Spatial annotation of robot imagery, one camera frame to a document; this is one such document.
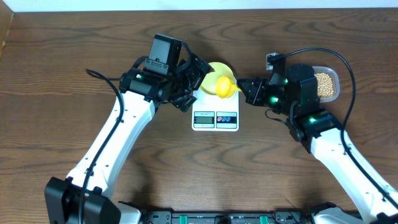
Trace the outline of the yellow plastic bowl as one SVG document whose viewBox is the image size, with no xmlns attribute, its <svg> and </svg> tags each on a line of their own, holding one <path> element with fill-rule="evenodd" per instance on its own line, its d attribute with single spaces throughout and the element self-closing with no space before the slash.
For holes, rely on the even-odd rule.
<svg viewBox="0 0 398 224">
<path fill-rule="evenodd" d="M 228 77 L 232 83 L 236 83 L 232 69 L 221 62 L 211 62 L 209 65 L 213 71 L 206 74 L 200 85 L 200 89 L 209 95 L 216 95 L 216 83 L 220 77 Z"/>
</svg>

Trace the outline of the yellow measuring scoop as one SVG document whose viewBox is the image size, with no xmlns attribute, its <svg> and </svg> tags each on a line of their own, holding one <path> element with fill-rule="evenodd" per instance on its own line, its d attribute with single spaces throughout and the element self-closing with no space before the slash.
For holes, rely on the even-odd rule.
<svg viewBox="0 0 398 224">
<path fill-rule="evenodd" d="M 241 91 L 241 89 L 237 86 L 234 79 L 231 79 L 227 76 L 219 77 L 216 82 L 216 95 L 220 98 L 230 98 L 237 91 Z"/>
</svg>

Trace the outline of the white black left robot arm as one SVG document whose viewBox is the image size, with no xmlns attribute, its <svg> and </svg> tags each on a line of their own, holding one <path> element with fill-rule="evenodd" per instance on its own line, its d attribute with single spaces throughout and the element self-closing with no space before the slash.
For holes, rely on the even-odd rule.
<svg viewBox="0 0 398 224">
<path fill-rule="evenodd" d="M 116 182 L 137 137 L 167 101 L 186 112 L 211 65 L 190 54 L 174 69 L 141 57 L 112 87 L 116 101 L 95 141 L 65 179 L 45 187 L 50 223 L 139 223 L 142 213 L 126 202 L 113 203 Z"/>
</svg>

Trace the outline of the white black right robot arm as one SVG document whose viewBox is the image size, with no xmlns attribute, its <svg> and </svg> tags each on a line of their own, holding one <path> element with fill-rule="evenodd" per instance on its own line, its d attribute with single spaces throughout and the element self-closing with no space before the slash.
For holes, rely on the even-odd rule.
<svg viewBox="0 0 398 224">
<path fill-rule="evenodd" d="M 242 78 L 237 85 L 250 105 L 287 115 L 284 123 L 290 135 L 333 174 L 359 212 L 359 217 L 354 217 L 324 203 L 304 216 L 305 222 L 397 223 L 397 190 L 361 155 L 343 125 L 320 106 L 324 101 L 318 95 L 322 81 L 332 86 L 336 98 L 338 76 L 327 67 L 274 67 L 271 79 Z"/>
</svg>

